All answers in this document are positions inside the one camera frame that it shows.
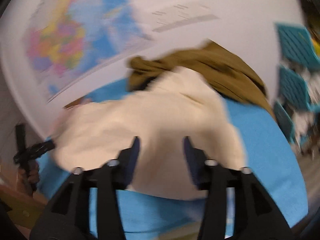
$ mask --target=black tool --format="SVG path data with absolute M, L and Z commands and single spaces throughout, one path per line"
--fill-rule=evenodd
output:
M 32 147 L 26 148 L 25 125 L 16 125 L 15 131 L 18 152 L 13 157 L 13 162 L 14 164 L 19 164 L 20 167 L 26 171 L 26 175 L 28 177 L 30 172 L 29 161 L 35 160 L 46 152 L 53 150 L 55 148 L 55 145 L 53 141 L 49 140 L 44 143 L 35 144 Z M 33 191 L 36 191 L 36 184 L 31 184 L 31 188 Z
M 223 240 L 226 230 L 227 187 L 235 189 L 234 235 L 229 240 L 293 240 L 276 203 L 250 168 L 235 171 L 209 160 L 184 139 L 184 151 L 193 183 L 208 190 L 198 240 Z
M 125 240 L 116 199 L 116 190 L 126 189 L 133 178 L 140 150 L 136 137 L 131 148 L 101 168 L 75 168 L 46 205 L 33 227 L 30 240 L 94 240 L 89 231 L 89 191 L 98 189 L 98 239 Z

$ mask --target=map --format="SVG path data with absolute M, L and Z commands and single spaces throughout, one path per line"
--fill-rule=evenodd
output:
M 146 48 L 149 42 L 129 0 L 43 0 L 24 41 L 48 101 L 101 67 Z

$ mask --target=brown garment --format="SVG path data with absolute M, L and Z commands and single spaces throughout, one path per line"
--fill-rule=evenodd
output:
M 240 103 L 261 106 L 274 118 L 260 77 L 241 58 L 213 41 L 202 49 L 179 50 L 154 61 L 135 57 L 130 65 L 133 69 L 129 77 L 130 91 L 139 90 L 163 71 L 183 66 L 202 74 L 212 88 L 221 94 Z

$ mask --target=cream colored fabric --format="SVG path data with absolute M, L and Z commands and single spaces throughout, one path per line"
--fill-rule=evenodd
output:
M 204 197 L 206 192 L 196 190 L 191 181 L 182 147 L 185 136 L 225 167 L 246 166 L 242 141 L 228 122 L 221 96 L 188 68 L 163 73 L 148 91 L 72 111 L 54 136 L 57 164 L 69 171 L 100 167 L 139 136 L 129 190 L 172 199 Z

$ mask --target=world map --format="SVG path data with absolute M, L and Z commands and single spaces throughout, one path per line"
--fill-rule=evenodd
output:
M 129 0 L 43 0 L 26 31 L 26 54 L 48 101 L 149 42 Z

